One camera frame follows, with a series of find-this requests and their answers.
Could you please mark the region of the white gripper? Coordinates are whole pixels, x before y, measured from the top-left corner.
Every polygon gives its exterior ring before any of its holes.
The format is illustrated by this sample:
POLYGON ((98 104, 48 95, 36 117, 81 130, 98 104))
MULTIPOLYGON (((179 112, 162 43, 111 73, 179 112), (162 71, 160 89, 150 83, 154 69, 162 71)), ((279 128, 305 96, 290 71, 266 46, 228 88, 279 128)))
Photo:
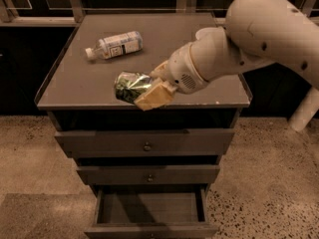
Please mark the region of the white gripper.
POLYGON ((135 99, 138 108, 149 111, 168 105, 173 100, 176 87, 183 94, 192 94, 207 87, 208 81, 193 64, 190 48, 191 43, 187 43, 173 52, 168 61, 162 62, 150 72, 155 80, 135 99))

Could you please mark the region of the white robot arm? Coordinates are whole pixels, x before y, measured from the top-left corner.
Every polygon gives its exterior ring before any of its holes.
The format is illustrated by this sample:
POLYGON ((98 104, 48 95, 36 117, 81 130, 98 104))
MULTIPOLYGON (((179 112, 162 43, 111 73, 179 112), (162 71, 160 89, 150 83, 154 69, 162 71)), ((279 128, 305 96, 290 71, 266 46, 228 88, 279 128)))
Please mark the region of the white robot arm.
POLYGON ((223 76, 278 63, 319 87, 319 26, 287 0, 233 0, 225 25, 175 50, 150 72, 145 93, 134 100, 143 111, 192 94, 223 76))

